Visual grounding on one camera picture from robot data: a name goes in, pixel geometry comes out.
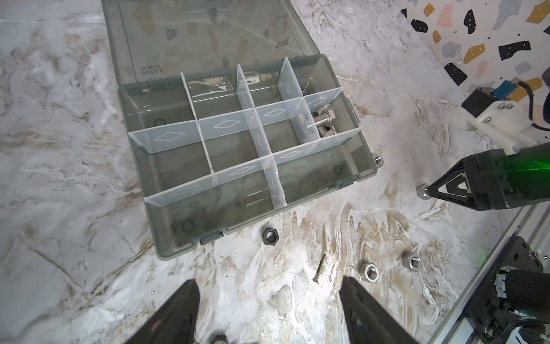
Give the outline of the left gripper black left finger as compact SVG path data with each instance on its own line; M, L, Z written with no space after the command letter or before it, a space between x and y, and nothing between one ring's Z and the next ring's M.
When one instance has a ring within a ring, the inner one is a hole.
M194 343L200 291L186 281L126 343Z

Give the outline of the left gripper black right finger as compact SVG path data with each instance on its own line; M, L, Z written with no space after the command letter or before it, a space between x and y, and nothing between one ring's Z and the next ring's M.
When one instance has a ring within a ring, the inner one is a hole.
M351 343L418 343L353 277L339 291Z

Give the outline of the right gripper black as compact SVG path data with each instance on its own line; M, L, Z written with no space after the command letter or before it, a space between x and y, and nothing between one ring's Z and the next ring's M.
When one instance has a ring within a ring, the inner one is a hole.
M549 144L507 155L487 150L462 160L425 187L431 198L478 211L513 209L549 200Z

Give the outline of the silver hex bolt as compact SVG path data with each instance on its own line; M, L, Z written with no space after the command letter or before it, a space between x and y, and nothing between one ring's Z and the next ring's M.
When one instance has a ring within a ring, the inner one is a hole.
M211 344L229 344L229 340L225 335L216 335L211 340Z

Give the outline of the grey plastic compartment organizer box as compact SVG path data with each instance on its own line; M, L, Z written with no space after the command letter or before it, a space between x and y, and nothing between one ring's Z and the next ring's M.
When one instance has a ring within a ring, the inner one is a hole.
M289 1L104 1L156 254L169 260L374 176L328 58ZM331 105L338 134L298 115Z

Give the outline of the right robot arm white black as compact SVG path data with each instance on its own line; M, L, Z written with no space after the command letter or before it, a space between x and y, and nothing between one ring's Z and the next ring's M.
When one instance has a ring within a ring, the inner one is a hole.
M433 336L434 343L549 342L549 144L527 136L534 116L520 116L515 90L534 100L526 81L478 87L455 123L487 135L496 148L467 156L439 179L417 188L475 211L520 209Z

